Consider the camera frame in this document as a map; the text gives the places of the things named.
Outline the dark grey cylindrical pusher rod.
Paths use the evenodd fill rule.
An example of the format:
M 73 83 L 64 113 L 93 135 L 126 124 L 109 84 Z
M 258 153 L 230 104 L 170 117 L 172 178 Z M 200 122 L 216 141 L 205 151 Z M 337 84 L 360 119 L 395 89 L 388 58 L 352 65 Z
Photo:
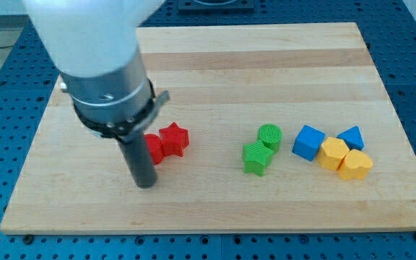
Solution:
M 118 145 L 135 184 L 142 189 L 154 186 L 157 173 L 144 134 L 138 132 L 131 137 L 120 138 Z

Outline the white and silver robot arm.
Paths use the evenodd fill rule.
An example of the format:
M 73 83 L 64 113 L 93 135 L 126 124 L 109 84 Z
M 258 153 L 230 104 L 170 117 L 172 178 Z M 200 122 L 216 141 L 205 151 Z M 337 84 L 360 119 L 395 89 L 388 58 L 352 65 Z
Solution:
M 137 28 L 162 0 L 24 0 L 29 18 L 60 71 L 82 123 L 115 139 L 135 184 L 157 174 L 144 130 L 169 100 L 157 95 L 139 50 Z

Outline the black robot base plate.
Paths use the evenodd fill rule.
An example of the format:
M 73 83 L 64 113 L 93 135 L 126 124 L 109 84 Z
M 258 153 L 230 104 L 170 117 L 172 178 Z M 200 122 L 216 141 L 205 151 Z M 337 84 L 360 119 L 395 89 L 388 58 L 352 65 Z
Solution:
M 253 11 L 256 0 L 177 0 L 181 14 L 196 12 Z

